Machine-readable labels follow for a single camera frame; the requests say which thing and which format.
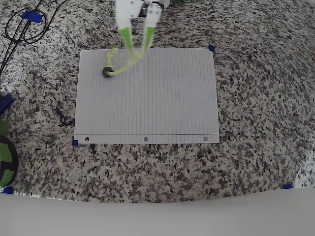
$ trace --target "green roll of tape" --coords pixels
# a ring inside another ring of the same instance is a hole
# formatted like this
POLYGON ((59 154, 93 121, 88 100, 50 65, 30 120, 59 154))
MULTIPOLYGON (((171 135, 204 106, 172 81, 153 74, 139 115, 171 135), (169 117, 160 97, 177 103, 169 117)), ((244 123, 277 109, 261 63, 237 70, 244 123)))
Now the green roll of tape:
POLYGON ((13 143, 6 137, 9 120, 0 120, 0 187, 10 185, 19 167, 18 154, 13 143))

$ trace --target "white surface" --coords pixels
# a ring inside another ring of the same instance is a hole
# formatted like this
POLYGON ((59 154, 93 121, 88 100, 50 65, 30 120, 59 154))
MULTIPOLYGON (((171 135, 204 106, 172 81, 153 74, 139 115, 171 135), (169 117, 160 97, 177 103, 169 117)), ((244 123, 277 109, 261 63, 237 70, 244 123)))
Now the white surface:
MULTIPOLYGON (((78 143, 219 142, 211 51, 152 48, 141 63, 106 79, 102 70, 109 51, 81 51, 74 130, 78 143)), ((127 57, 121 49, 114 65, 121 68, 127 57)))
POLYGON ((0 194, 1 236, 314 235, 315 190, 174 204, 98 204, 0 194))

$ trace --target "small black object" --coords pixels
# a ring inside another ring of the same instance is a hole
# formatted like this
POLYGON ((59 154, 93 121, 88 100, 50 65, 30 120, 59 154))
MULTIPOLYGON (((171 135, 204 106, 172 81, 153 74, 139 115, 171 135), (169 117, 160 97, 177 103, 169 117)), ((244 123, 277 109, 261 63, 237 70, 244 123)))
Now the small black object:
POLYGON ((103 76, 104 76, 105 78, 110 78, 110 77, 112 77, 112 76, 109 75, 107 72, 114 72, 114 71, 113 71, 113 69, 112 69, 111 67, 109 67, 109 66, 107 66, 107 67, 105 67, 105 68, 103 69, 103 76))

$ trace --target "lined paper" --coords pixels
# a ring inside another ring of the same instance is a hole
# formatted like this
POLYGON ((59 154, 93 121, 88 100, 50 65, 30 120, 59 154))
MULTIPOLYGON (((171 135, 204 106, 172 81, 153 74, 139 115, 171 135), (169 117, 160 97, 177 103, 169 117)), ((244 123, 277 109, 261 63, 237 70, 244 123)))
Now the lined paper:
MULTIPOLYGON (((151 48, 142 61, 104 78, 110 50, 81 51, 74 139, 79 144, 219 142, 213 54, 207 49, 151 48)), ((116 68, 126 65, 120 49, 116 68)))

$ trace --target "green object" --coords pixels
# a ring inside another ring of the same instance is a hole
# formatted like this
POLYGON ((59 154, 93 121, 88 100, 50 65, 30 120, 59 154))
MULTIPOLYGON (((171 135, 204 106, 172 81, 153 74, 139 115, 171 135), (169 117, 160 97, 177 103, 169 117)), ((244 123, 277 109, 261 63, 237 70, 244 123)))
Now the green object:
POLYGON ((4 170, 2 179, 0 179, 0 188, 7 186, 13 178, 15 171, 4 170))
POLYGON ((7 138, 10 120, 0 120, 0 187, 10 185, 19 167, 18 155, 7 138))
POLYGON ((10 120, 0 120, 0 135, 8 137, 10 120))
POLYGON ((129 51, 132 51, 133 49, 133 42, 132 42, 132 37, 131 37, 131 29, 129 27, 126 27, 124 29, 121 29, 119 31, 119 33, 121 34, 125 44, 126 44, 126 48, 129 51))
POLYGON ((0 143, 0 161, 12 163, 12 156, 7 144, 0 143))
POLYGON ((144 43, 145 52, 150 47, 151 42, 153 41, 155 31, 156 31, 156 28, 154 27, 147 27, 146 29, 146 41, 144 43))

